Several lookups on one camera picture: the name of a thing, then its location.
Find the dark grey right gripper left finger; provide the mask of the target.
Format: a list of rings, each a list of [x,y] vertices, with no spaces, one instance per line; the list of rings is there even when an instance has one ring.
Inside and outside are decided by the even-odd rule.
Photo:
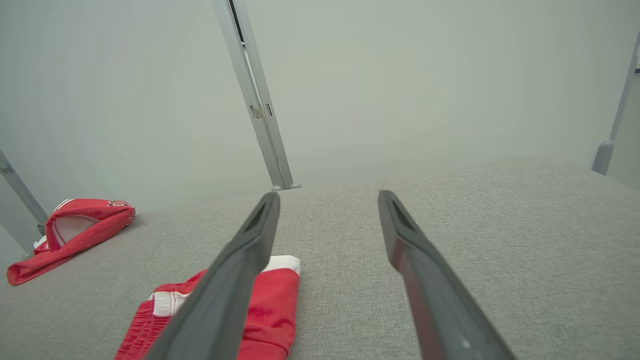
[[[235,360],[256,276],[270,261],[281,199],[266,193],[167,324],[147,360]]]

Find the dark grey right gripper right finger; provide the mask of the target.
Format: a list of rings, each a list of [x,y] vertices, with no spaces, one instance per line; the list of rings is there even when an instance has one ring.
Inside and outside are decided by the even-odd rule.
[[[462,281],[390,190],[378,193],[388,261],[402,276],[424,360],[514,360]]]

